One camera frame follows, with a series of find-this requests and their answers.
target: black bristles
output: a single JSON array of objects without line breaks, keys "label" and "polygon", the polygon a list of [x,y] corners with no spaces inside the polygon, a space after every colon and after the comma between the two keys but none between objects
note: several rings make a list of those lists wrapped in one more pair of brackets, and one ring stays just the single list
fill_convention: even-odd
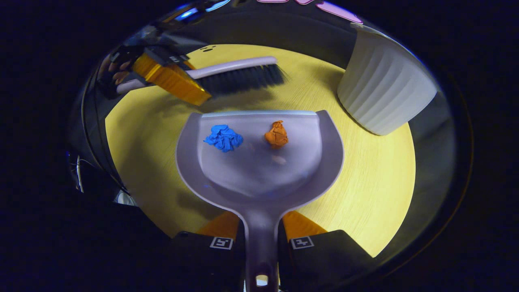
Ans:
[{"label": "black bristles", "polygon": [[197,79],[197,82],[214,97],[280,85],[284,81],[285,76],[276,64],[228,71]]}]

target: yellow table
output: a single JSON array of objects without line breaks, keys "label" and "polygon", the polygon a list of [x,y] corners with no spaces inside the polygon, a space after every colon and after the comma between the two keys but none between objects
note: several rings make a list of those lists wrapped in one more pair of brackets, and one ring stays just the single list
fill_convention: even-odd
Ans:
[{"label": "yellow table", "polygon": [[346,231],[376,256],[400,227],[415,182],[415,154],[407,124],[387,136],[360,127],[340,105],[336,89],[344,69],[296,52],[253,45],[216,45],[188,56],[196,67],[275,56],[286,84],[206,102],[183,102],[157,86],[128,93],[106,118],[110,153],[135,201],[170,236],[195,232],[223,211],[195,195],[175,165],[175,146],[192,112],[327,110],[342,136],[345,164],[318,200],[298,211],[328,231]]}]

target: dustpan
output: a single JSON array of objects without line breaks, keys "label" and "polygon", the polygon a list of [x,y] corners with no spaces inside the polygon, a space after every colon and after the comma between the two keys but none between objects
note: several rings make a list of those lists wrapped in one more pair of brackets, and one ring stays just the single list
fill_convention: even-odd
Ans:
[{"label": "dustpan", "polygon": [[[278,120],[289,143],[273,149],[264,133]],[[223,153],[205,143],[214,125],[228,125],[242,135],[243,144]],[[243,221],[247,292],[277,292],[281,217],[325,193],[343,165],[343,143],[328,112],[193,113],[175,155],[182,180],[198,197]],[[257,282],[259,278],[266,279],[266,285]]]}]

